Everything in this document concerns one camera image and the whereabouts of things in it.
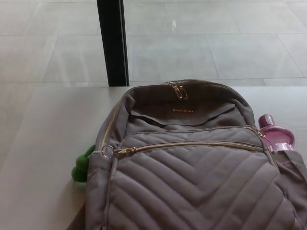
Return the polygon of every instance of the pink water bottle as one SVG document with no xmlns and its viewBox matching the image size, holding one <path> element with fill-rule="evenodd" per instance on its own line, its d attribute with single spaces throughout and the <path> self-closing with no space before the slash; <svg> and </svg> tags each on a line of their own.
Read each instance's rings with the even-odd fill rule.
<svg viewBox="0 0 307 230">
<path fill-rule="evenodd" d="M 288 128 L 276 125 L 271 115 L 265 114 L 258 120 L 260 130 L 264 133 L 264 142 L 273 152 L 294 150 L 295 137 Z"/>
</svg>

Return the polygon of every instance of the chevron quilted pattern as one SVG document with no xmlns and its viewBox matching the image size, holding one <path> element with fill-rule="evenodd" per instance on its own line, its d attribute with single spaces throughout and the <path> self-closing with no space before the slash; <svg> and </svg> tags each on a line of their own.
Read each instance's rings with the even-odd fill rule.
<svg viewBox="0 0 307 230">
<path fill-rule="evenodd" d="M 235 127 L 135 134 L 121 146 L 189 140 L 233 141 L 262 148 L 252 131 Z M 115 161 L 110 180 L 109 229 L 301 229 L 282 192 L 278 169 L 263 150 L 152 149 Z"/>
</svg>

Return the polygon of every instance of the zipper pull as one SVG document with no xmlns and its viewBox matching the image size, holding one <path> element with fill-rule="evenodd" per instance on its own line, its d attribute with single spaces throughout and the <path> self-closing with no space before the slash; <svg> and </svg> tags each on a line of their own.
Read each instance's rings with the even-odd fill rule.
<svg viewBox="0 0 307 230">
<path fill-rule="evenodd" d="M 114 155 L 132 154 L 135 151 L 136 151 L 136 147 L 126 148 L 126 149 L 116 149 L 116 150 L 114 150 Z"/>
<path fill-rule="evenodd" d="M 264 138 L 264 137 L 265 137 L 265 134 L 264 134 L 261 130 L 259 130 L 259 129 L 253 127 L 253 126 L 245 126 L 245 128 L 248 128 L 248 129 L 250 129 L 250 130 L 253 130 L 253 131 L 257 132 L 257 134 L 258 134 L 261 138 Z"/>
<path fill-rule="evenodd" d="M 168 84 L 173 87 L 179 99 L 188 99 L 187 91 L 183 87 L 182 82 L 169 82 Z"/>
<path fill-rule="evenodd" d="M 183 99 L 188 99 L 188 94 L 187 94 L 187 91 L 185 90 L 185 88 L 183 87 L 183 83 L 177 82 L 177 86 L 179 87 L 179 90 L 181 91 L 181 95 L 182 95 Z"/>
<path fill-rule="evenodd" d="M 179 99 L 182 99 L 183 96 L 182 96 L 182 93 L 181 93 L 179 87 L 177 87 L 177 84 L 174 83 L 174 82 L 169 82 L 168 84 L 169 84 L 171 87 L 173 87 L 173 89 L 175 90 L 175 93 L 177 94 L 177 97 L 178 97 Z"/>
</svg>

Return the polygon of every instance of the brand logo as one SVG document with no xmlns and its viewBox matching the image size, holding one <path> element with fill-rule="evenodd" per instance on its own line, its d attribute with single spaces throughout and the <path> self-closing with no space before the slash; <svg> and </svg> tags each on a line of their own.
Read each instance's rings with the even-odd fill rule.
<svg viewBox="0 0 307 230">
<path fill-rule="evenodd" d="M 192 114 L 194 111 L 190 109 L 172 109 L 174 113 L 190 113 Z"/>
</svg>

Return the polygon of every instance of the gray backpack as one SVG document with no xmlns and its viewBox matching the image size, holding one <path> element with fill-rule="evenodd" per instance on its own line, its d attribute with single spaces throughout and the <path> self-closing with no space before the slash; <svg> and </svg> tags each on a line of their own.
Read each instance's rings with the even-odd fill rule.
<svg viewBox="0 0 307 230">
<path fill-rule="evenodd" d="M 183 80 L 132 88 L 89 156 L 70 230 L 303 230 L 307 171 L 272 153 L 230 87 Z"/>
</svg>

